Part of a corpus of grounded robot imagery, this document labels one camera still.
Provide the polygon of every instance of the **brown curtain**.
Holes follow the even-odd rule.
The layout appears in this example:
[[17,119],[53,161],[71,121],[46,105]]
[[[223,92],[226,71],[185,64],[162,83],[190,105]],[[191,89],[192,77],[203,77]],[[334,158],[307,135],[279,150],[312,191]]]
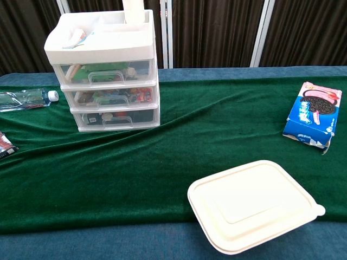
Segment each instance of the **brown curtain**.
[[59,17],[56,0],[1,0],[0,75],[52,72],[43,46]]
[[276,0],[260,66],[347,65],[347,0]]
[[[123,10],[121,0],[68,0],[71,12],[97,12]],[[145,9],[152,9],[156,30],[158,67],[163,67],[162,24],[160,21],[160,1],[144,0]]]
[[249,67],[263,0],[173,0],[173,66]]

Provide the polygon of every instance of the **plastic water bottle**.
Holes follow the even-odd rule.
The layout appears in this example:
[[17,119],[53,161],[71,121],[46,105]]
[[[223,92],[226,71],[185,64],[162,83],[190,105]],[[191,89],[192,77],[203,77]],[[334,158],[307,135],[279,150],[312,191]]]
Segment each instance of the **plastic water bottle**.
[[3,92],[0,93],[0,112],[48,107],[51,102],[58,100],[57,91],[46,91],[42,88]]

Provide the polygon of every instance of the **white takeout container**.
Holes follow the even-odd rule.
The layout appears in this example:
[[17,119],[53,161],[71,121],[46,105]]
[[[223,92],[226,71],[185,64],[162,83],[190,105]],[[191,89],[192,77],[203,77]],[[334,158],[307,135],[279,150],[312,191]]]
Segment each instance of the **white takeout container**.
[[190,205],[218,251],[234,255],[325,213],[281,166],[255,161],[192,183]]

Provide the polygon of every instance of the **green tablecloth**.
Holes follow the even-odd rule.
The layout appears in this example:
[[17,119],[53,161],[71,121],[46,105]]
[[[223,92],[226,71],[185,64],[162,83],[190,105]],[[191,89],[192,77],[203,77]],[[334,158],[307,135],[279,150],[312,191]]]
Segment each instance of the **green tablecloth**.
[[0,233],[194,220],[194,180],[261,159],[326,207],[320,219],[346,221],[344,100],[326,155],[281,135],[304,81],[347,91],[347,77],[166,82],[162,125],[145,131],[79,133],[61,92],[48,108],[1,113],[20,151],[0,161]]

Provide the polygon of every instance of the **oreo box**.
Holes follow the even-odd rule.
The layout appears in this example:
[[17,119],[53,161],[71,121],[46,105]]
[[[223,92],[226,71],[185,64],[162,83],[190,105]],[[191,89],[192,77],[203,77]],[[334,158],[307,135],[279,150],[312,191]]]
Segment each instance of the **oreo box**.
[[324,150],[335,134],[342,91],[305,82],[287,118],[283,135]]

